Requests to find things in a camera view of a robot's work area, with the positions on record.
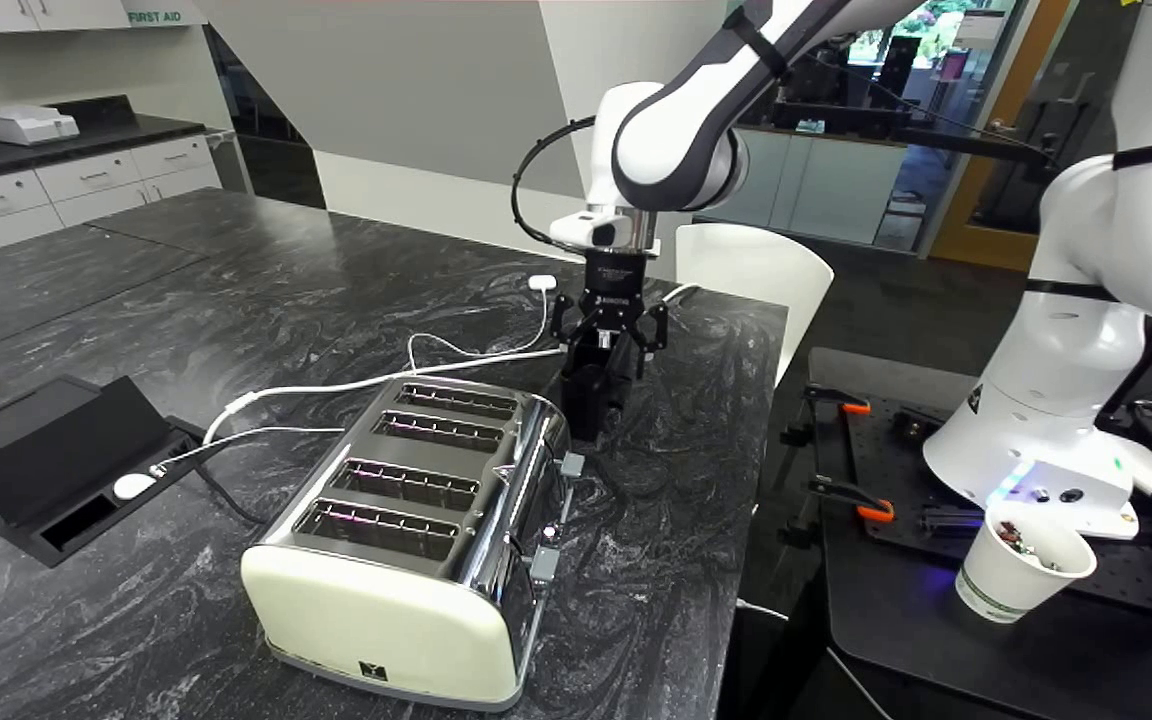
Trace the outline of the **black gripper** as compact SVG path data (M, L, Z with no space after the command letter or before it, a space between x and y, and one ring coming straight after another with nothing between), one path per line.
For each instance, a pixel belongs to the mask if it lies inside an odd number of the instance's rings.
M670 345L670 310L646 301L646 255L612 255L593 254L586 265L579 291L579 335L593 345L577 345L563 369L563 415L577 438L600 432L600 353L608 353L622 335L625 345L612 410L625 414L633 388L646 378L646 355Z

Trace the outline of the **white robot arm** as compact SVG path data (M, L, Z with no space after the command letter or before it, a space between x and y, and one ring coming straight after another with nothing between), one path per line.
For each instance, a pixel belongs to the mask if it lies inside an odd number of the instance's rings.
M732 125L790 81L824 39L887 30L920 0L739 0L716 36L671 75L615 85L593 117L586 204L543 240L586 262L577 327L563 335L559 410L577 439L595 439L633 382L670 341L670 310L646 301L660 255L656 218L700 212L739 180Z

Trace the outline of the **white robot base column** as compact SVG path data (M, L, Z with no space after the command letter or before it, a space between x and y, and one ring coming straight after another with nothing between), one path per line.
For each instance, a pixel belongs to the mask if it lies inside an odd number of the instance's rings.
M1152 450L1104 424L1150 364L1152 333L1152 0L1111 93L1117 144L1040 196L1017 317L923 467L957 497L1058 507L1092 551L1152 507Z

